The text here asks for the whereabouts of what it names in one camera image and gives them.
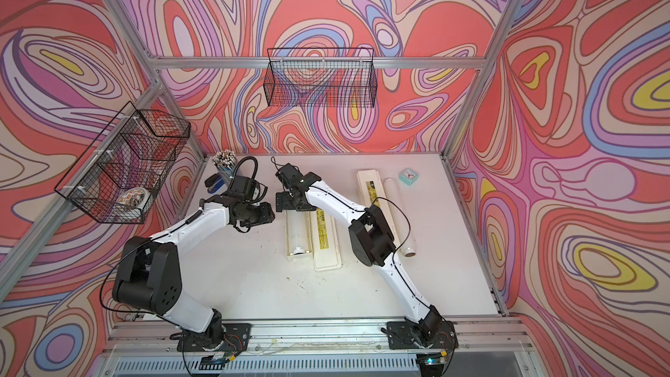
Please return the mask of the cream plastic wrap dispenser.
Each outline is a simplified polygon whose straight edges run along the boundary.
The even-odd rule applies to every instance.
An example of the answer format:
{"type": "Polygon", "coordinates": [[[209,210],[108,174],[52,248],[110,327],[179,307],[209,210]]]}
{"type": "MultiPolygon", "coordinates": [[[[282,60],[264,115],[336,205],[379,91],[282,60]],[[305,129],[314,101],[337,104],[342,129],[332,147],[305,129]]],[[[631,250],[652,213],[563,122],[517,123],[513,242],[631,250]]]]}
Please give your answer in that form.
{"type": "MultiPolygon", "coordinates": [[[[285,217],[285,231],[287,225],[287,213],[285,217]]],[[[322,209],[306,212],[309,216],[311,232],[311,252],[306,255],[289,257],[287,254],[287,231],[286,231],[286,256],[294,258],[312,258],[313,268],[316,272],[329,272],[340,269],[343,266],[340,242],[334,219],[322,209]]]]}

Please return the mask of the white plastic wrap roll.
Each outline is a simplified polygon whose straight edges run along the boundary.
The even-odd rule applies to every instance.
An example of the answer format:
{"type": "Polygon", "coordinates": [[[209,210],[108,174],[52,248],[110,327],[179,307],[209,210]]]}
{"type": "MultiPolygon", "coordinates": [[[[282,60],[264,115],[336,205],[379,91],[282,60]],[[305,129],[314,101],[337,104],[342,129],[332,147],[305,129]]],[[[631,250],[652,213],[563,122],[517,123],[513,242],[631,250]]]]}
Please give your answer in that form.
{"type": "Polygon", "coordinates": [[[312,242],[309,216],[305,212],[289,211],[286,222],[288,256],[309,254],[312,242]]]}

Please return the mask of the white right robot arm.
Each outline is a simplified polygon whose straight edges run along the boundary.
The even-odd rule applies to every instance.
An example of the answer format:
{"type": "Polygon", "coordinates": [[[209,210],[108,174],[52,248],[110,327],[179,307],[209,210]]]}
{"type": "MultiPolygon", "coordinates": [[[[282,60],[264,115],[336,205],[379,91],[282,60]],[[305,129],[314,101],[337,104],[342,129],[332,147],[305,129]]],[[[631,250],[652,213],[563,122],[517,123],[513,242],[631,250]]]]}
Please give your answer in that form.
{"type": "Polygon", "coordinates": [[[320,209],[345,225],[357,260],[375,269],[403,305],[409,335],[400,336],[398,340],[417,347],[431,347],[444,319],[405,271],[382,209],[374,204],[367,207],[357,204],[330,187],[320,176],[312,172],[304,174],[290,163],[276,166],[276,178],[283,187],[276,195],[277,210],[320,209]]]}

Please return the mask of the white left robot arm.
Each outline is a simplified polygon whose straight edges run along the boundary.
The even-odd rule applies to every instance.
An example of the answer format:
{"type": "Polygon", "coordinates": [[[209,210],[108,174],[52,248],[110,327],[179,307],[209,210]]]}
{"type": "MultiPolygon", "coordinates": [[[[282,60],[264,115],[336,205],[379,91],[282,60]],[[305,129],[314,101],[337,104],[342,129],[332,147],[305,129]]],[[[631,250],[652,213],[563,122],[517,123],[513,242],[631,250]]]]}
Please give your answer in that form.
{"type": "Polygon", "coordinates": [[[183,289],[180,256],[225,228],[240,233],[272,223],[275,214],[263,199],[267,187],[235,176],[225,192],[202,199],[191,216],[149,238],[124,245],[113,285],[113,299],[150,312],[191,333],[216,331],[216,310],[183,289]]]}

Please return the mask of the cup of pencils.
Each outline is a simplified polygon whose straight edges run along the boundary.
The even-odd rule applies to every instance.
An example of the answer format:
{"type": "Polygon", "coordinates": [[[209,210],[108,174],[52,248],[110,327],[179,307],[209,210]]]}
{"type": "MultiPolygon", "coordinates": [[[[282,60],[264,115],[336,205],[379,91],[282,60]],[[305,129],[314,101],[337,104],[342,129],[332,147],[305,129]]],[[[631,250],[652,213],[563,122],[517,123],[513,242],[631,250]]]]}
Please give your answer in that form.
{"type": "Polygon", "coordinates": [[[212,156],[212,162],[223,181],[230,184],[237,166],[236,153],[229,149],[218,151],[212,156]]]}

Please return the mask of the tape roll in basket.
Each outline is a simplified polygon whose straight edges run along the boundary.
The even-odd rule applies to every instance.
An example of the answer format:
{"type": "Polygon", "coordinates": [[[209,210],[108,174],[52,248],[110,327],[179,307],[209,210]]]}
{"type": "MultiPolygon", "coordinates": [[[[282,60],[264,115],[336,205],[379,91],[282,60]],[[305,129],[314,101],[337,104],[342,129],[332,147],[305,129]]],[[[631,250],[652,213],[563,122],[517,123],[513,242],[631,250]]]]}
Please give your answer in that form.
{"type": "Polygon", "coordinates": [[[115,203],[115,213],[131,218],[138,217],[144,208],[150,193],[146,188],[136,187],[125,191],[115,203]]]}

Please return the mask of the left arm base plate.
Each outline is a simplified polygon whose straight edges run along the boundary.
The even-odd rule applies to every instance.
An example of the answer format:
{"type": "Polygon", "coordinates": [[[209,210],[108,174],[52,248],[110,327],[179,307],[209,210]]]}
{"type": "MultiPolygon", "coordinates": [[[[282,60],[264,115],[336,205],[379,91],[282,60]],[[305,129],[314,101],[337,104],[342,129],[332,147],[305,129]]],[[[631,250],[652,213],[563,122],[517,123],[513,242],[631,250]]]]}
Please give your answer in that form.
{"type": "Polygon", "coordinates": [[[251,339],[251,323],[215,324],[204,333],[183,330],[177,338],[180,353],[240,354],[247,350],[251,339]]]}

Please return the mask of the aluminium front rail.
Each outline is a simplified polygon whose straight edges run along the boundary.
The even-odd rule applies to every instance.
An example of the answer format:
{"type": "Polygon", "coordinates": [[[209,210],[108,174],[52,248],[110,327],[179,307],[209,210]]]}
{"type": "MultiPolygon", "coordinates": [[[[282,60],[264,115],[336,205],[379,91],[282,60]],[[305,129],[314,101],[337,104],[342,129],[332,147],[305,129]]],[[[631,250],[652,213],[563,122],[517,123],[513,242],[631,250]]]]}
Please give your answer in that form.
{"type": "Polygon", "coordinates": [[[453,317],[453,358],[425,363],[438,348],[393,350],[387,318],[253,320],[247,347],[229,363],[177,350],[176,329],[158,321],[113,328],[91,376],[546,376],[520,319],[453,317]]]}

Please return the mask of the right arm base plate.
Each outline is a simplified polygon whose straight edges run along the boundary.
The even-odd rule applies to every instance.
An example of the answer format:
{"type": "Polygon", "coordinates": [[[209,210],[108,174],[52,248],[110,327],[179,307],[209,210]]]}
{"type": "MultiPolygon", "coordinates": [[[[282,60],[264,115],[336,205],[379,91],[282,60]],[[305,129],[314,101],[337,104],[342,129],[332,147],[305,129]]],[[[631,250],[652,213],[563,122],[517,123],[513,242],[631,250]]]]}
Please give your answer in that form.
{"type": "Polygon", "coordinates": [[[388,346],[392,350],[440,349],[450,352],[459,347],[451,321],[441,320],[431,329],[407,320],[390,321],[380,331],[387,337],[388,346]]]}

